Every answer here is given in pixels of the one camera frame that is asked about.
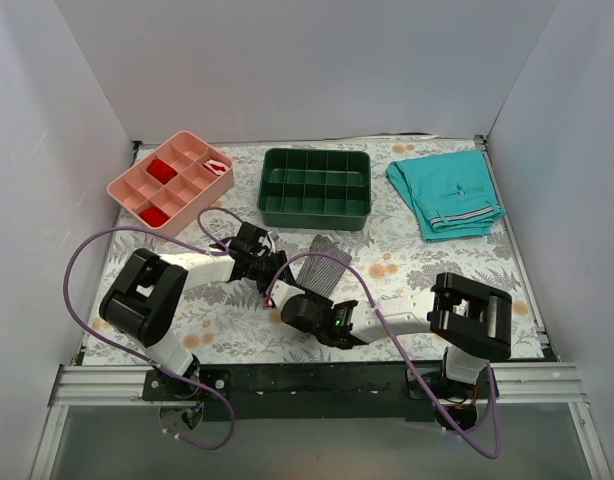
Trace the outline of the grey striped underwear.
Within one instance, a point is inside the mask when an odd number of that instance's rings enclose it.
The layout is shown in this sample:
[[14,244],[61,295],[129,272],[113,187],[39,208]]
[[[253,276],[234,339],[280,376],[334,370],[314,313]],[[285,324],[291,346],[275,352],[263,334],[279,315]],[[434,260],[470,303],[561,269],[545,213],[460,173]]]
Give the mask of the grey striped underwear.
[[309,251],[327,254],[327,257],[306,257],[296,281],[316,294],[330,297],[346,271],[345,265],[351,264],[352,256],[320,234],[314,237]]

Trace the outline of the teal shorts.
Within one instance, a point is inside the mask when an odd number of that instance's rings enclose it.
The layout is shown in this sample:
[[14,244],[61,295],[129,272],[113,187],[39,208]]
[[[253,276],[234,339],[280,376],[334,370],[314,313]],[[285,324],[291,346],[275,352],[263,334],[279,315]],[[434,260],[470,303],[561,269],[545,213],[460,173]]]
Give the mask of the teal shorts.
[[479,150],[393,161],[386,177],[428,242],[487,236],[506,215]]

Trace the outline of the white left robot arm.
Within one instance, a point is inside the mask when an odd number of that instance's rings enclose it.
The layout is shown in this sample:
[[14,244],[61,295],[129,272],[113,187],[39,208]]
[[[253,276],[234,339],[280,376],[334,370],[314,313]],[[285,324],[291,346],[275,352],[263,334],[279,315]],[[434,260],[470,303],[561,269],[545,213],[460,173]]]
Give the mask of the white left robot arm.
[[99,316],[131,339],[161,371],[165,387],[180,400],[200,386],[197,358],[174,334],[171,325],[183,293],[212,283],[242,279],[265,294],[272,277],[288,257],[262,242],[266,232],[248,222],[238,234],[204,249],[182,254],[135,250],[104,295]]

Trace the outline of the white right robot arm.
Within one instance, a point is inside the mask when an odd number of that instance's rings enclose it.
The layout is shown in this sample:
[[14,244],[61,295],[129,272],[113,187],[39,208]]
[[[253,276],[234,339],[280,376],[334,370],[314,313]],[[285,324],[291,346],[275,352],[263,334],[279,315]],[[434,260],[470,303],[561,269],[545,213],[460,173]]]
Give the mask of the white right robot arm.
[[284,281],[275,283],[271,303],[282,322],[342,350],[395,336],[433,333],[449,343],[439,373],[441,389],[462,397],[476,384],[487,361],[511,356],[512,298],[498,289],[454,273],[441,273],[429,291],[371,305],[338,304]]

